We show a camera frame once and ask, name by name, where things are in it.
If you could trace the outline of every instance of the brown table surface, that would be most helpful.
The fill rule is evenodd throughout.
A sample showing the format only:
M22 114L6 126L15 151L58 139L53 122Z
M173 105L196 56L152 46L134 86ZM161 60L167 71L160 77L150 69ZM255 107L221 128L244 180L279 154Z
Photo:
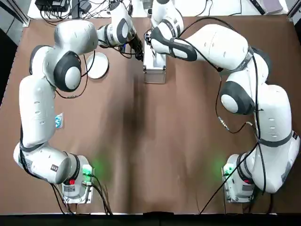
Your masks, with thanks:
M269 82L287 91L293 129L301 134L301 48L293 23L286 16L220 18L234 26L252 46L269 54L273 62ZM184 21L187 26L195 18L187 17ZM99 27L110 20L91 22ZM133 22L143 39L150 20L134 18ZM214 22L198 23L184 37L206 23ZM0 110L0 214L59 212L50 185L28 176L13 160L20 136L19 84L29 74L33 48L53 45L53 36L54 27L42 20L32 20L24 28L16 53ZM125 59L112 49L96 51L107 55L109 72L104 79L89 79L80 98L55 98L55 112L64 113L64 126L57 130L50 144L89 159L108 187L113 212L197 213L196 197L202 209L222 182L221 167L227 158L248 151L255 143L250 128L232 135L216 118L218 74L205 62L168 57L167 83L144 84L142 62ZM82 91L84 83L85 80L76 93ZM253 120L251 116L230 114L220 101L218 111L232 130ZM300 171L298 158L275 195L273 212L301 212ZM268 206L269 195L265 194L258 198L253 211L265 212ZM227 204L226 208L227 212L242 212L240 204ZM103 212L99 196L94 193L93 203L79 205L78 211ZM223 213L222 190L205 212Z

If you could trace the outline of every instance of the small sticker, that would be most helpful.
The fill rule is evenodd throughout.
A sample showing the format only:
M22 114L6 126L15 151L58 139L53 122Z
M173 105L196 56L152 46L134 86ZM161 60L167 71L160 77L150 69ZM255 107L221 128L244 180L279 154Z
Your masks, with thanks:
M55 117L55 127L57 129L63 127L64 113L60 113Z
M293 133L293 138L297 140L298 134L296 132Z
M75 192L75 186L64 186L64 192Z
M58 170L58 166L56 166L56 165L54 165L54 164L52 164L52 166L51 166L51 168L50 168L52 171L54 171L54 172L57 172L57 170Z
M254 185L243 185L242 190L243 191L252 191L254 189Z

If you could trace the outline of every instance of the cable connector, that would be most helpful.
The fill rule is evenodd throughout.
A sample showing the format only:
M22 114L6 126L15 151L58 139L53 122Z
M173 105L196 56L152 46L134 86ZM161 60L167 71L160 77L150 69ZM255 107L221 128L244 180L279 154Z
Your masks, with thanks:
M249 124L250 126L253 127L253 124L251 122L249 122L249 121L246 121L246 124Z
M72 95L72 96L68 96L67 99L74 99L74 98L78 98L79 95Z
M91 187L93 184L91 181L82 181L81 185L86 186L86 187Z
M218 116L218 119L220 120L221 124L226 128L227 131L230 131L230 129L228 128L227 124L224 122L224 120Z

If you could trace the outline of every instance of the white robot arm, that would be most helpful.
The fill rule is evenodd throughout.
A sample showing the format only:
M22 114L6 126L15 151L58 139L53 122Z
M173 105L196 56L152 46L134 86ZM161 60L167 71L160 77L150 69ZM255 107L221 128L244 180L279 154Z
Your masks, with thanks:
M116 1L110 6L111 23L97 30L98 45L102 48L129 44L137 60L143 60L143 46L125 6Z
M21 138L14 160L31 175L62 184L69 203L83 203L88 190L82 182L90 179L86 174L92 167L84 156L57 150L48 140L55 132L55 90L76 90L81 80L79 55L95 50L99 37L91 22L72 20L56 27L54 39L53 47L33 50L31 75L20 83Z
M251 48L247 40L234 30L217 24L205 25L187 39L180 39L178 37L182 28L180 26L179 29L179 24L182 22L179 22L177 13L174 16L168 14L166 20L162 20L146 36L146 41L156 53L186 61L206 60L216 68L227 71L230 76L221 90L221 102L232 113L255 115L254 57L258 70L257 101L260 122L257 135L261 134L258 143L263 155L266 186L264 187L263 164L257 146L227 180L225 191L229 202L249 202L254 185L268 193L277 192L297 157L300 138L292 131L287 93L279 86L265 83L271 71L268 56L261 50ZM246 154L248 153L234 154L228 159L222 169L223 179L227 178Z

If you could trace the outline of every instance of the white plate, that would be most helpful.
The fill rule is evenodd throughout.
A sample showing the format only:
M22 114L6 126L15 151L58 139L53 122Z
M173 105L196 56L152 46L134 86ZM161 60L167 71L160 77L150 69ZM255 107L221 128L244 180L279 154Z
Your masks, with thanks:
M87 60L87 68L91 67L93 62L93 55L91 54ZM103 53L95 53L95 59L92 65L91 70L88 72L88 76L91 79L99 79L102 78L108 71L109 61L105 54Z

